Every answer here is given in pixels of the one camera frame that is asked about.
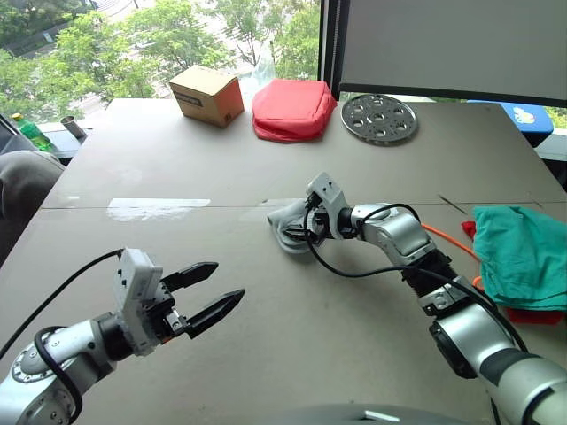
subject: green bottle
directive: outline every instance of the green bottle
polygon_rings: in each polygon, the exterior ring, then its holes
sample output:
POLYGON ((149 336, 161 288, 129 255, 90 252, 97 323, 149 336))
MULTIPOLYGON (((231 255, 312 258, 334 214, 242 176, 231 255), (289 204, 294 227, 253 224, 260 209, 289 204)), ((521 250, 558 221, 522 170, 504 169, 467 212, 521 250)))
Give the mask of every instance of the green bottle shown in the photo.
POLYGON ((36 124, 24 119, 21 113, 14 113, 12 119, 18 123, 19 131, 27 137, 40 151, 48 151, 51 148, 51 141, 42 133, 36 124))

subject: cardboard box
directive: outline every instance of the cardboard box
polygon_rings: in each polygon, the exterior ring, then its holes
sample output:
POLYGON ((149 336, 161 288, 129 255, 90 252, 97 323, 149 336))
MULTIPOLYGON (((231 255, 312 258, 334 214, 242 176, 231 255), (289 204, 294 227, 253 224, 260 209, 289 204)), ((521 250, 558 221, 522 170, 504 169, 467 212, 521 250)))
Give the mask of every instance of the cardboard box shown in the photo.
POLYGON ((244 110, 238 78, 192 66, 169 82, 183 115, 225 128, 244 110))

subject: perforated metal disc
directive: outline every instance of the perforated metal disc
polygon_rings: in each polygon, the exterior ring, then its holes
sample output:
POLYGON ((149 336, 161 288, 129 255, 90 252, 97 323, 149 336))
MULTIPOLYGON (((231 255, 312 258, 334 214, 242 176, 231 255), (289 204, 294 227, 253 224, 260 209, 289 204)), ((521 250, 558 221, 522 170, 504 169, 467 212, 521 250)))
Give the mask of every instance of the perforated metal disc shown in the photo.
POLYGON ((417 130, 416 115, 409 106, 384 95, 361 95, 346 101, 341 117, 351 132, 377 145, 401 142, 417 130))

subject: black cable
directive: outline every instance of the black cable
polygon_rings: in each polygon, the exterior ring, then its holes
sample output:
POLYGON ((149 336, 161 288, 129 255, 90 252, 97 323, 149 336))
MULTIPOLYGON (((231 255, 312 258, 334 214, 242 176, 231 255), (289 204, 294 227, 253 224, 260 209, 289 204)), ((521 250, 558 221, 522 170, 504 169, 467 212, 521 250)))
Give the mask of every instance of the black cable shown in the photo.
POLYGON ((410 211, 411 214, 416 217, 416 220, 419 221, 420 223, 422 222, 419 219, 419 215, 417 215, 416 210, 414 210, 410 205, 408 204, 401 204, 401 203, 396 203, 396 204, 389 204, 389 205, 385 205, 385 206, 381 206, 380 208, 377 208, 376 210, 374 210, 373 212, 371 212, 370 214, 367 214, 366 217, 364 217, 362 220, 359 220, 357 223, 357 228, 359 233, 361 234, 361 238, 364 240, 364 223, 366 223, 370 217, 372 217, 373 215, 376 215, 378 213, 381 213, 382 211, 387 211, 387 210, 391 210, 392 208, 405 208, 406 210, 410 211))
POLYGON ((38 316, 38 314, 41 313, 43 311, 43 309, 51 301, 53 301, 53 299, 55 299, 55 297, 57 295, 59 295, 61 293, 61 291, 63 291, 69 285, 69 283, 74 281, 77 277, 79 277, 81 274, 83 274, 85 271, 87 271, 88 269, 90 269, 94 265, 100 263, 101 261, 103 261, 105 259, 109 259, 110 257, 114 257, 115 255, 119 257, 121 253, 122 253, 122 249, 107 252, 105 255, 101 255, 97 259, 93 259, 92 261, 90 261, 89 264, 81 267, 79 270, 74 272, 66 281, 64 281, 56 290, 54 290, 53 293, 51 295, 49 295, 45 299, 45 301, 43 301, 41 303, 41 305, 34 310, 33 313, 31 313, 27 317, 27 319, 19 326, 19 328, 16 329, 16 331, 10 337, 8 342, 4 345, 4 347, 2 347, 2 350, 0 350, 0 359, 2 359, 2 357, 8 352, 8 350, 10 350, 10 347, 12 347, 12 345, 16 342, 16 340, 19 338, 19 336, 22 334, 22 332, 24 330, 26 330, 26 328, 38 316))
POLYGON ((65 385, 67 391, 71 394, 74 402, 74 411, 71 417, 69 418, 69 424, 76 421, 76 419, 81 414, 82 410, 82 397, 81 392, 74 384, 73 380, 69 377, 68 374, 59 366, 57 361, 51 357, 45 345, 43 344, 42 336, 48 333, 55 332, 58 329, 62 329, 62 326, 50 326, 48 328, 43 328, 39 332, 35 334, 34 337, 34 345, 39 357, 42 358, 43 362, 48 366, 49 369, 53 371, 53 373, 59 378, 59 380, 65 385))
MULTIPOLYGON (((370 217, 372 217, 373 215, 376 215, 378 213, 381 213, 382 211, 390 210, 394 207, 405 208, 406 210, 408 210, 412 213, 412 215, 416 218, 417 221, 419 221, 421 223, 421 220, 419 219, 419 216, 417 215, 416 210, 414 210, 410 205, 396 203, 396 204, 390 204, 390 205, 382 206, 380 208, 377 208, 376 210, 374 210, 370 214, 366 215, 366 217, 364 217, 362 220, 359 220, 359 222, 357 223, 357 228, 358 228, 359 234, 361 235, 361 239, 364 240, 364 223, 366 223, 366 221, 368 221, 370 219, 370 217)), ((476 287, 473 287, 473 288, 478 293, 478 295, 480 295, 482 298, 484 298, 488 302, 488 304, 490 304, 490 306, 492 308, 494 308, 494 309, 498 308, 496 306, 496 303, 490 297, 488 297, 482 290, 479 290, 476 287)))
POLYGON ((331 266, 324 259, 321 258, 321 256, 317 253, 313 244, 311 243, 311 240, 309 239, 309 231, 307 229, 307 216, 311 212, 312 209, 313 209, 313 206, 308 203, 306 213, 303 217, 303 233, 305 235, 307 247, 313 253, 315 258, 326 269, 330 270, 332 273, 338 274, 339 276, 350 277, 350 278, 368 277, 368 276, 372 276, 374 274, 381 274, 381 273, 393 272, 393 271, 399 271, 400 272, 400 271, 403 271, 403 270, 413 270, 413 271, 416 271, 416 272, 419 272, 419 273, 422 273, 422 274, 427 274, 428 276, 432 277, 433 279, 437 279, 438 281, 442 281, 443 283, 448 283, 448 284, 456 287, 460 291, 467 294, 470 298, 474 299, 477 304, 482 306, 486 310, 486 312, 489 313, 493 317, 493 319, 498 321, 512 335, 512 337, 516 341, 520 350, 522 350, 523 352, 528 352, 528 349, 527 349, 525 342, 522 339, 522 337, 517 333, 516 329, 510 324, 510 322, 507 321, 506 318, 500 314, 500 312, 498 311, 497 308, 493 308, 488 302, 486 302, 482 297, 480 297, 474 290, 470 290, 466 286, 460 284, 459 282, 452 281, 448 277, 445 277, 441 274, 431 272, 431 271, 426 270, 424 268, 413 267, 413 266, 383 267, 383 268, 378 268, 376 270, 370 270, 368 272, 358 273, 358 274, 343 272, 342 270, 338 270, 335 267, 331 266))
POLYGON ((477 288, 476 286, 473 286, 474 290, 478 293, 479 296, 481 296, 482 298, 484 298, 486 300, 486 302, 488 304, 490 304, 490 306, 492 308, 498 308, 498 306, 496 305, 496 303, 494 302, 494 300, 490 297, 488 297, 488 295, 486 295, 486 292, 484 292, 483 290, 480 290, 479 288, 477 288))
POLYGON ((494 425, 502 425, 502 422, 500 421, 500 415, 498 414, 498 407, 496 407, 496 404, 492 399, 490 399, 490 407, 493 410, 494 425))

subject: white tape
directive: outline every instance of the white tape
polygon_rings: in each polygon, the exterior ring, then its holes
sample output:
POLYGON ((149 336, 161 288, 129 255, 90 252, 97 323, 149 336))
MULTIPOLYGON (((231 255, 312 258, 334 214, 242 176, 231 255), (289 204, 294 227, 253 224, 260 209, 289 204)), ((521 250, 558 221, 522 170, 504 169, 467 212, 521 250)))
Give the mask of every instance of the white tape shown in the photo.
POLYGON ((210 199, 116 197, 110 201, 106 213, 117 221, 178 220, 194 208, 210 203, 210 199))
POLYGON ((399 422, 400 418, 395 416, 390 416, 389 414, 372 412, 371 410, 364 411, 364 419, 370 419, 375 421, 389 421, 389 422, 399 422))

